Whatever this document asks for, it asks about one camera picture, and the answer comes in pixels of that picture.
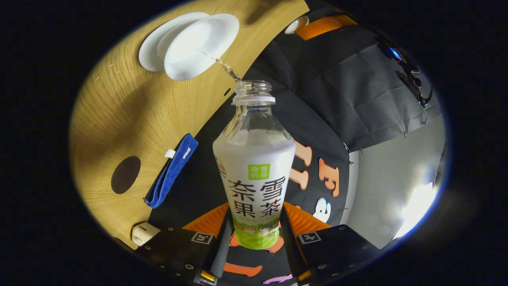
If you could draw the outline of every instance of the white plate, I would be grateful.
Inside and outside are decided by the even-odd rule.
[[[155,29],[155,31],[146,37],[146,40],[139,49],[139,63],[141,66],[153,72],[163,71],[165,51],[167,51],[169,44],[178,35],[176,32],[208,16],[207,13],[203,12],[183,14]]]
[[[200,49],[221,57],[236,38],[240,23],[230,14],[203,18],[182,31],[169,45],[164,70],[173,80],[187,80],[200,75],[215,61]]]

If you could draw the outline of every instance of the dark round spot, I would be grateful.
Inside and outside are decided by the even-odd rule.
[[[111,188],[117,194],[123,194],[130,189],[138,177],[141,168],[141,160],[136,156],[131,156],[120,163],[113,176],[111,176]]]

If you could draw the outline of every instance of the wood grain surface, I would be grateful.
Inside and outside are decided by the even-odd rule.
[[[145,70],[138,61],[144,39],[186,13],[232,14],[240,30],[222,59],[243,76],[266,45],[307,11],[304,0],[195,1],[150,20],[99,60],[77,97],[69,143],[77,190],[105,231],[137,248],[131,228],[150,215],[143,198],[167,160],[166,151],[185,134],[195,136],[235,86],[218,64],[187,81]],[[111,176],[130,156],[141,160],[139,174],[129,190],[117,194]]]

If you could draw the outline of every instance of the black metal bracket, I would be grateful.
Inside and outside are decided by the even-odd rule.
[[[380,250],[347,225],[300,234],[298,245],[313,285],[335,285],[338,279],[375,259]]]
[[[135,254],[175,279],[196,281],[214,243],[214,235],[168,227],[138,247]]]
[[[411,75],[412,78],[410,79],[405,74],[399,71],[395,71],[395,73],[397,74],[399,79],[404,83],[404,85],[411,91],[416,100],[418,100],[418,103],[421,104],[423,108],[425,108],[425,106],[427,106],[429,101],[432,99],[433,88],[432,87],[430,88],[429,96],[427,98],[424,98],[422,96],[422,93],[418,89],[418,85],[415,82],[416,80],[418,80],[418,82],[420,83],[420,87],[422,86],[422,83],[418,78],[415,78],[413,75]]]

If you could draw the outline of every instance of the blue towel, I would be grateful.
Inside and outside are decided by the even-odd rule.
[[[161,205],[166,195],[169,193],[176,176],[178,176],[197,146],[198,142],[192,135],[187,134],[183,137],[176,149],[175,155],[173,158],[168,159],[168,162],[166,162],[148,191],[145,202],[149,207],[155,209]]]

